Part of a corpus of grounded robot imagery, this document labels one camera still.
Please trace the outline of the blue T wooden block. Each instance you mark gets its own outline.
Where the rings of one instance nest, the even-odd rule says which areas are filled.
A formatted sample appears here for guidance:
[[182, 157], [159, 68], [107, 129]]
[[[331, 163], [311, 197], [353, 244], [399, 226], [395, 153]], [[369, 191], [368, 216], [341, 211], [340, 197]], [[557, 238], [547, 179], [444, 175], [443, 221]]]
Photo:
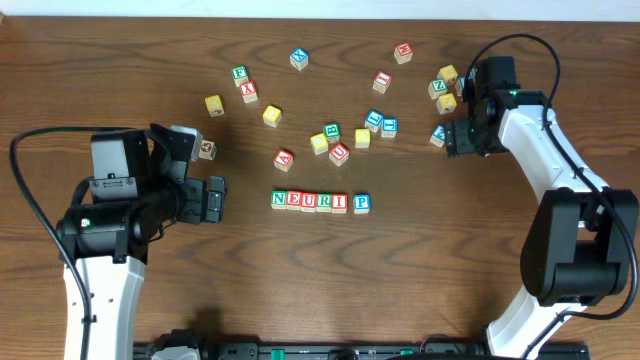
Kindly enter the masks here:
[[398, 119], [384, 118], [381, 125], [382, 138], [395, 138], [398, 133]]

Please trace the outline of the green R wooden block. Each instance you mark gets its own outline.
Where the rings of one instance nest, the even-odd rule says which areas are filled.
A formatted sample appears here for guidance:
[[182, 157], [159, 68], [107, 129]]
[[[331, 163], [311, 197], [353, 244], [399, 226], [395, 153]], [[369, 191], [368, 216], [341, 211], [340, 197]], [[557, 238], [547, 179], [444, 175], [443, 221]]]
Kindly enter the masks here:
[[323, 213], [332, 212], [332, 195], [329, 193], [318, 193], [316, 195], [316, 211]]

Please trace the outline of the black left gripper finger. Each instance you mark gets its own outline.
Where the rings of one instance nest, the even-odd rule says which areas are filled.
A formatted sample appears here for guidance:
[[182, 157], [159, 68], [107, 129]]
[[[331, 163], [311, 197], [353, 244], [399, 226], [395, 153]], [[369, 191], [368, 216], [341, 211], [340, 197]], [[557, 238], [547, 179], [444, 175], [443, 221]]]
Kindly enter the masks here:
[[170, 127], [152, 123], [148, 138], [153, 141], [150, 155], [152, 173], [175, 184], [184, 184], [191, 163], [186, 136], [172, 131]]
[[207, 192], [206, 222], [217, 224], [222, 221], [226, 192], [225, 178], [221, 176], [211, 176], [209, 190]]

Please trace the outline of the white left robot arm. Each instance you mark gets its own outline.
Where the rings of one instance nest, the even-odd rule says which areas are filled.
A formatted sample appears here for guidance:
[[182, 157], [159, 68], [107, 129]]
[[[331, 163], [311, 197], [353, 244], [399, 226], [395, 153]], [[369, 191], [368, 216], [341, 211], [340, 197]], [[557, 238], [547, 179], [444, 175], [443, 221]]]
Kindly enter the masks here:
[[218, 223], [226, 183], [190, 178], [216, 146], [194, 128], [101, 131], [91, 138], [94, 174], [74, 192], [56, 231], [64, 268], [67, 359], [130, 359], [148, 246], [177, 223]]

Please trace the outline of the blue P wooden block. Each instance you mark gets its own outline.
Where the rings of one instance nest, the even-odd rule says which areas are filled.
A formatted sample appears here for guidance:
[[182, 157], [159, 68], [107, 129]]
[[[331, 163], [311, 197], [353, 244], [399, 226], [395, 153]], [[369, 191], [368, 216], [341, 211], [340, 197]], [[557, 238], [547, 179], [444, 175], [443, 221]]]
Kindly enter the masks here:
[[353, 211], [355, 214], [367, 214], [371, 209], [369, 194], [355, 194], [353, 197]]

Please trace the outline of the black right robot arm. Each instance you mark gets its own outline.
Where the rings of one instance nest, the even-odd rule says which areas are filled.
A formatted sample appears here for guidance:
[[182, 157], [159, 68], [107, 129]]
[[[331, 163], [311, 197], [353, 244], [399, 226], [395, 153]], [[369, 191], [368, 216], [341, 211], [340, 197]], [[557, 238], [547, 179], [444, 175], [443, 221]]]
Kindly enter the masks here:
[[444, 128], [448, 154], [510, 153], [538, 201], [520, 255], [523, 285], [486, 329], [491, 355], [535, 359], [567, 320], [611, 320], [631, 307], [639, 201], [586, 165], [542, 92], [466, 90], [464, 100], [468, 118]]

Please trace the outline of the red E wooden block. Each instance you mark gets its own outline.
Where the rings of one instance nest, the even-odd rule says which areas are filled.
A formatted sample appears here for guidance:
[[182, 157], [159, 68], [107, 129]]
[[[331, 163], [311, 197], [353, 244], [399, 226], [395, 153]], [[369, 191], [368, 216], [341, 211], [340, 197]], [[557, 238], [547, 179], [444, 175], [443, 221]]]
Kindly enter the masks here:
[[300, 191], [287, 191], [285, 205], [287, 210], [298, 211], [301, 209], [301, 197]]

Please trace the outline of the green N wooden block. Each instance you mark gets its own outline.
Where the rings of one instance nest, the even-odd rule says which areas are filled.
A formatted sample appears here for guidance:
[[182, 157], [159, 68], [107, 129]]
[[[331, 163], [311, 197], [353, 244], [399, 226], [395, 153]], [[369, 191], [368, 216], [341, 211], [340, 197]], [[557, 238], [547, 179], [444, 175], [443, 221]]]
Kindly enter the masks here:
[[271, 207], [273, 209], [286, 209], [286, 196], [285, 190], [273, 190], [271, 193]]

